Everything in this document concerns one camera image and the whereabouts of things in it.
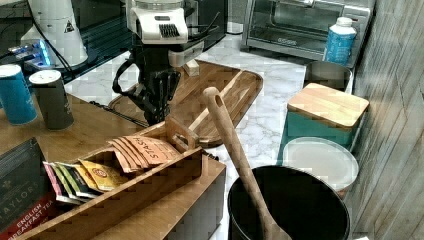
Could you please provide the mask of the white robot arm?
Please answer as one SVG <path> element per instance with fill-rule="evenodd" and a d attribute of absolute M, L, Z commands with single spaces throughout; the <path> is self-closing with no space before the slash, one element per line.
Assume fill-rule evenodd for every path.
<path fill-rule="evenodd" d="M 53 51 L 49 65 L 72 69 L 88 60 L 71 0 L 26 0 L 33 26 L 23 36 L 27 42 L 42 39 Z M 184 0 L 125 0 L 127 27 L 133 34 L 130 57 L 121 65 L 139 69 L 138 86 L 123 90 L 119 80 L 113 91 L 130 98 L 150 124 L 163 121 L 170 112 L 180 79 L 176 70 L 193 57 L 186 48 L 189 31 Z"/>

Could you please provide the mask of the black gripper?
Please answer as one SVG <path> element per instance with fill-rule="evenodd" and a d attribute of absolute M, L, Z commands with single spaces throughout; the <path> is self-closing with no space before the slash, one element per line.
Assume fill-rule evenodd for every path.
<path fill-rule="evenodd" d="M 133 46 L 129 58 L 118 68 L 113 80 L 113 91 L 128 97 L 139 107 L 149 125 L 165 120 L 170 112 L 168 102 L 181 78 L 181 73 L 169 64 L 168 51 L 167 47 L 156 45 Z M 138 86 L 123 91 L 119 77 L 133 64 L 139 70 Z"/>

